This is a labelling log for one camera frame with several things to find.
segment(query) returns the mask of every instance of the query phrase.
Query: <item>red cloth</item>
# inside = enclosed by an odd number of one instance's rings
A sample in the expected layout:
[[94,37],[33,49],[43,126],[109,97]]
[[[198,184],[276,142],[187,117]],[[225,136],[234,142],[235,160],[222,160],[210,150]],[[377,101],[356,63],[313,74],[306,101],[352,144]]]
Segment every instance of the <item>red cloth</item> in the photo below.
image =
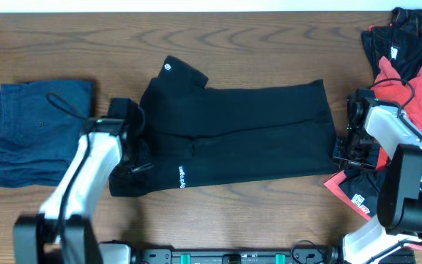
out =
[[[384,56],[379,61],[380,73],[376,77],[375,81],[381,81],[386,78],[401,78],[396,70],[392,67],[392,64]],[[422,66],[418,72],[418,75],[413,79],[409,80],[411,85],[415,88],[415,97],[411,100],[408,105],[405,106],[404,110],[407,113],[408,118],[413,124],[416,125],[422,131]],[[382,100],[393,100],[400,104],[403,104],[410,96],[411,89],[407,86],[403,86],[400,81],[385,81],[381,84],[373,87],[376,98]],[[377,168],[383,168],[388,162],[387,153],[381,149],[379,160],[377,162]],[[370,220],[371,217],[364,213],[358,208],[351,199],[341,190],[339,184],[346,179],[344,172],[334,174],[330,179],[325,182],[325,186],[330,189],[341,201],[350,206],[354,211],[358,212],[366,220]],[[410,245],[410,248],[422,250],[422,246]]]

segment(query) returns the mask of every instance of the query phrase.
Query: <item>garment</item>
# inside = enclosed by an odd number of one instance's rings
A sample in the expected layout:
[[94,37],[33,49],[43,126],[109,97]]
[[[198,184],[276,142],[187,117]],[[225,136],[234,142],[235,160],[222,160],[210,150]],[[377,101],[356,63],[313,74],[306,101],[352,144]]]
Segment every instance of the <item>garment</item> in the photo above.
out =
[[90,116],[92,83],[79,80],[2,84],[0,186],[56,186],[78,148],[82,121],[52,106],[56,92]]
[[407,81],[417,76],[422,65],[422,10],[395,8],[390,26],[371,26],[361,34],[364,51],[374,78],[382,57]]
[[335,172],[321,80],[265,89],[205,88],[207,80],[168,56],[143,94],[155,172],[136,183],[147,192]]
[[[399,72],[397,72],[393,63],[389,61],[386,56],[382,56],[378,62],[379,74],[376,76],[374,82],[381,81],[386,78],[404,78]],[[413,76],[409,82],[415,88],[415,97],[408,105],[405,106],[404,110],[407,113],[408,118],[411,120],[419,130],[422,131],[422,63],[418,70],[417,75]],[[374,90],[376,98],[382,100],[392,100],[400,104],[406,102],[411,95],[411,89],[408,86],[404,86],[400,81],[385,81],[381,84],[376,85],[372,88]],[[377,197],[375,195],[375,187],[372,182],[369,182],[369,178],[375,178],[378,181],[374,181],[377,187],[382,186],[383,178],[385,178],[385,172],[388,169],[388,155],[381,148],[379,154],[379,160],[377,162],[377,172],[359,172],[359,171],[343,171],[333,175],[329,180],[325,182],[325,186],[329,188],[339,199],[345,202],[348,206],[353,208],[356,212],[362,215],[365,219],[369,220],[377,210]],[[414,249],[421,249],[422,246],[410,246]]]

